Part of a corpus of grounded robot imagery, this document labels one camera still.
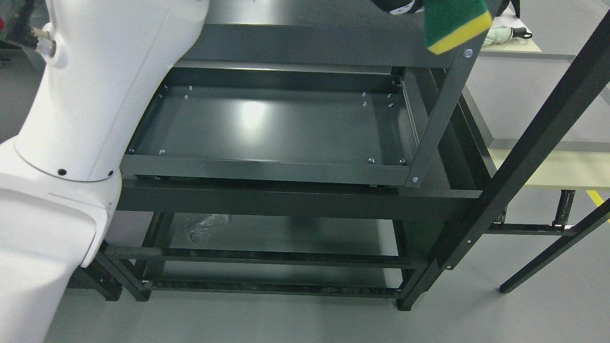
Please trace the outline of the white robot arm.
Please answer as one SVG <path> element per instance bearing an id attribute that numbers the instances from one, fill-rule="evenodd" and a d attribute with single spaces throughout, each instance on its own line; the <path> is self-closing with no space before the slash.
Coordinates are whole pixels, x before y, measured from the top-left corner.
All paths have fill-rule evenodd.
<path id="1" fill-rule="evenodd" d="M 73 272 L 94 259 L 120 163 L 208 0 L 48 0 L 46 62 L 18 134 L 1 144 L 1 341 L 41 343 Z"/>

